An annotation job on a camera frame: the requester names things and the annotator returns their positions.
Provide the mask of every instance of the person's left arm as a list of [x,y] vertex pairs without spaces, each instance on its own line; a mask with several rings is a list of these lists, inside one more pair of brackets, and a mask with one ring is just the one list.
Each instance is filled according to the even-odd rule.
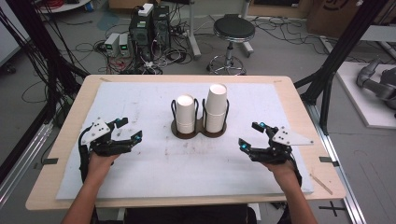
[[110,170],[111,163],[118,157],[100,157],[96,153],[91,154],[87,178],[78,192],[69,210],[64,216],[63,224],[90,223],[92,210],[96,201],[99,188]]

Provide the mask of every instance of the stack of paper cups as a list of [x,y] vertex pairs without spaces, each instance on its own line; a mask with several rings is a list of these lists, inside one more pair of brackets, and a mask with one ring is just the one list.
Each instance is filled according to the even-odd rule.
[[204,113],[204,127],[210,133],[218,133],[222,130],[227,110],[227,87],[222,84],[210,86],[207,95]]
[[195,125],[194,98],[188,94],[177,97],[176,123],[180,133],[192,133]]

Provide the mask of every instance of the white board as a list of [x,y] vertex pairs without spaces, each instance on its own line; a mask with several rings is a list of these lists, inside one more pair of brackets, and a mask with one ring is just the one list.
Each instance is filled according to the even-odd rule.
[[[396,111],[388,108],[372,91],[356,85],[358,73],[366,65],[367,63],[343,63],[338,69],[337,76],[367,127],[396,129],[396,118],[394,118]],[[382,72],[394,66],[379,64],[371,80],[379,82]]]
[[[143,130],[143,141],[131,153],[121,155],[111,167],[98,198],[150,198],[223,196],[282,193],[273,175],[241,152],[238,138],[254,147],[268,147],[268,138],[251,128],[252,121],[289,127],[273,85],[226,84],[230,112],[227,131],[219,138],[198,134],[181,140],[173,136],[171,102],[188,93],[200,102],[208,83],[114,83],[100,86],[85,129],[98,117],[110,122],[127,117],[129,124],[113,132],[126,139]],[[313,186],[297,147],[293,154],[303,176],[303,192]],[[81,187],[79,155],[75,144],[57,199],[74,199]]]

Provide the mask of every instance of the stool leg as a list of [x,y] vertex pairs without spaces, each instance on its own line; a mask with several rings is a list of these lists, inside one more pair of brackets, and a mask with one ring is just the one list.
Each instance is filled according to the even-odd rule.
[[233,42],[230,42],[227,48],[227,53],[225,55],[225,61],[224,61],[224,66],[225,67],[230,67],[233,62],[233,56],[231,55],[231,52],[233,50]]

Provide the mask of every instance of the black stool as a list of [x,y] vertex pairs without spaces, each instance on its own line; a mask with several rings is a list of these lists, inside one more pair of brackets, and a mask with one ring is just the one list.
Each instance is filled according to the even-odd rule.
[[213,32],[221,39],[230,41],[225,55],[216,56],[206,70],[217,75],[245,75],[246,69],[241,60],[232,56],[233,43],[247,42],[253,38],[254,25],[236,15],[226,15],[215,21]]

